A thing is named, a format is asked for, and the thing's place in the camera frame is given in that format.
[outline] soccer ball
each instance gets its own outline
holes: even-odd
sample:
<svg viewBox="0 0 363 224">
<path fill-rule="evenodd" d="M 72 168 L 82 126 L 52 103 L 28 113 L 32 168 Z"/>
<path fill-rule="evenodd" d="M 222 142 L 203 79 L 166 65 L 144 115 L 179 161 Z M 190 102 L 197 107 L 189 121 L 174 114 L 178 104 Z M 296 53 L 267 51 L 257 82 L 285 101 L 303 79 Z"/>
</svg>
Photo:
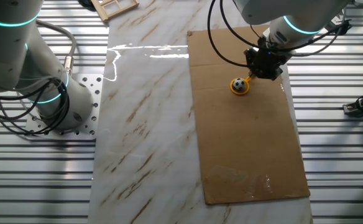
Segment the soccer ball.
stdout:
<svg viewBox="0 0 363 224">
<path fill-rule="evenodd" d="M 232 83 L 232 89 L 238 92 L 243 92 L 247 88 L 247 83 L 243 78 L 236 78 Z"/>
</svg>

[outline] marble surface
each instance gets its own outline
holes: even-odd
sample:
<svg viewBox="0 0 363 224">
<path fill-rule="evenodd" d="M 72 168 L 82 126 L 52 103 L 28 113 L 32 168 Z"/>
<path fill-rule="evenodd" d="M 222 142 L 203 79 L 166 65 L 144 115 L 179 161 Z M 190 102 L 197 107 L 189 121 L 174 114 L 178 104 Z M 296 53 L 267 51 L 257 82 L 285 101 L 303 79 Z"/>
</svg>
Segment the marble surface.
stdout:
<svg viewBox="0 0 363 224">
<path fill-rule="evenodd" d="M 308 198 L 204 203 L 186 34 L 206 29 L 209 4 L 148 0 L 111 20 L 90 224 L 310 222 Z M 212 28 L 224 27 L 216 5 Z"/>
</svg>

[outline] cardboard sheet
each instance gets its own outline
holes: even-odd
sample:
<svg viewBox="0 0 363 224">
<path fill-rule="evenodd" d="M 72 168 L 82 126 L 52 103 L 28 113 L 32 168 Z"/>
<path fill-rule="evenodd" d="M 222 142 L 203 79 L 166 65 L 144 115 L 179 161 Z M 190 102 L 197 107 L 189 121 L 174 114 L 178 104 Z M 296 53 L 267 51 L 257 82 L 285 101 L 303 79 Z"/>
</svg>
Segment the cardboard sheet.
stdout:
<svg viewBox="0 0 363 224">
<path fill-rule="evenodd" d="M 256 26 L 259 35 L 268 26 Z M 249 27 L 236 32 L 251 42 Z M 227 29 L 213 30 L 222 54 L 246 63 L 247 45 Z M 207 31 L 188 33 L 201 176 L 207 204 L 307 197 L 300 146 L 281 78 L 255 79 L 247 95 L 234 95 L 229 84 L 248 69 L 221 60 Z"/>
</svg>

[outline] blue led ring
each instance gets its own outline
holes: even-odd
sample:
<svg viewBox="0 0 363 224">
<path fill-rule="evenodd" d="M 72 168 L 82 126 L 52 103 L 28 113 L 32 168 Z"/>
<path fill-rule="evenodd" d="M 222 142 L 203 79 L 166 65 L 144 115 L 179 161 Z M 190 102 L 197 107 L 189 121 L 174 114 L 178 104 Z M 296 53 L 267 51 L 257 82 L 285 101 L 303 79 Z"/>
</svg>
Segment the blue led ring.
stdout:
<svg viewBox="0 0 363 224">
<path fill-rule="evenodd" d="M 319 31 L 315 31 L 315 32 L 310 32 L 310 31 L 304 31 L 304 30 L 301 30 L 301 29 L 299 29 L 299 28 L 297 28 L 297 27 L 295 27 L 289 20 L 288 20 L 288 18 L 286 17 L 286 16 L 284 16 L 283 17 L 284 19 L 285 19 L 285 22 L 287 22 L 287 24 L 292 28 L 292 29 L 294 29 L 294 30 L 296 30 L 296 31 L 298 31 L 299 33 L 302 33 L 302 34 L 308 34 L 308 35 L 310 35 L 310 34 L 317 34 L 317 33 L 319 33 L 321 30 L 319 30 Z"/>
<path fill-rule="evenodd" d="M 19 23 L 19 24 L 6 24 L 6 23 L 0 22 L 0 26 L 3 26 L 3 27 L 18 27 L 18 26 L 24 26 L 24 25 L 26 25 L 26 24 L 34 21 L 38 17 L 38 15 L 39 15 L 39 12 L 38 12 L 38 14 L 34 18 L 30 19 L 29 21 L 22 22 L 22 23 Z"/>
<path fill-rule="evenodd" d="M 68 77 L 68 73 L 67 73 L 67 82 L 65 84 L 65 87 L 68 87 L 68 79 L 69 79 L 69 77 Z M 52 98 L 51 100 L 47 100 L 47 101 L 43 101 L 43 102 L 38 102 L 38 103 L 49 103 L 49 102 L 52 102 L 53 100 L 56 100 L 57 98 L 59 98 L 60 95 L 61 95 L 61 93 L 59 93 L 55 98 Z"/>
</svg>

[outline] mounting plate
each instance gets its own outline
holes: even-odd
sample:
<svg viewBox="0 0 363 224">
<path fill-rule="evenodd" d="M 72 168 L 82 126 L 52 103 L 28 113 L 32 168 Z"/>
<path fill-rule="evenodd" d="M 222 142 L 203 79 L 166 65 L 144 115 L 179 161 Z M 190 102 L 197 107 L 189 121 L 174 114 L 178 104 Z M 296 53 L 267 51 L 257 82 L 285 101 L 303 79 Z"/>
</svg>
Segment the mounting plate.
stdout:
<svg viewBox="0 0 363 224">
<path fill-rule="evenodd" d="M 98 123 L 99 123 L 99 112 L 101 102 L 101 92 L 103 88 L 103 75 L 100 74 L 73 74 L 73 79 L 77 82 L 84 84 L 92 94 L 93 97 L 93 109 L 89 118 L 86 119 L 81 125 L 73 130 L 59 132 L 53 130 L 47 135 L 40 134 L 39 136 L 26 136 L 30 140 L 94 140 L 96 139 Z M 34 116 L 39 117 L 37 110 L 32 110 L 31 113 Z M 31 115 L 28 115 L 27 130 L 38 131 L 46 127 L 46 124 L 39 120 L 33 120 Z"/>
</svg>

